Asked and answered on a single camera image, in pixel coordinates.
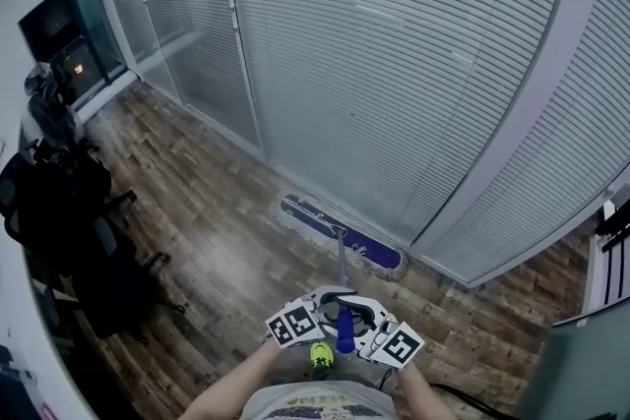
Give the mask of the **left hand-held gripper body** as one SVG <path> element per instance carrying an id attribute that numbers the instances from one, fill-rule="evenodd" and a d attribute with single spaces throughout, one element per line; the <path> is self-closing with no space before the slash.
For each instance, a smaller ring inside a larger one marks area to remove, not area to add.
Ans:
<path id="1" fill-rule="evenodd" d="M 301 298 L 286 303 L 266 320 L 266 327 L 281 349 L 310 344 L 325 337 L 316 304 Z"/>

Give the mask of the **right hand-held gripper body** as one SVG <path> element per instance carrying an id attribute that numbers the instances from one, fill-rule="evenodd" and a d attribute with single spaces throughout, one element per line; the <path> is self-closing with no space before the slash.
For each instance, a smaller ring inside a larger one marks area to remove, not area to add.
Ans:
<path id="1" fill-rule="evenodd" d="M 424 346 L 424 340 L 407 324 L 389 314 L 375 326 L 371 338 L 356 350 L 359 358 L 388 368 L 405 368 Z"/>

